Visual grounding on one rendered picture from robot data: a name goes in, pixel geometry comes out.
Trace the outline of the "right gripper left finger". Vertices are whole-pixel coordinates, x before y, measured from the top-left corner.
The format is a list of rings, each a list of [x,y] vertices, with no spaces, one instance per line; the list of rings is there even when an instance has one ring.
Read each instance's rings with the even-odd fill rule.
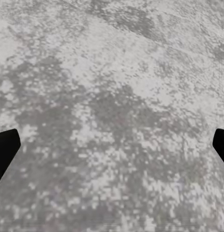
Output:
[[[0,132],[0,179],[21,147],[17,129]]]

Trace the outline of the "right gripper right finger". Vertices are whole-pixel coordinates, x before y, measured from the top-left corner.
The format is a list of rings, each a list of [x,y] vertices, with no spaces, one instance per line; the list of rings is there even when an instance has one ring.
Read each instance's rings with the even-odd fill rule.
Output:
[[[213,137],[212,143],[214,149],[219,154],[221,159],[224,161],[224,130],[218,128]]]

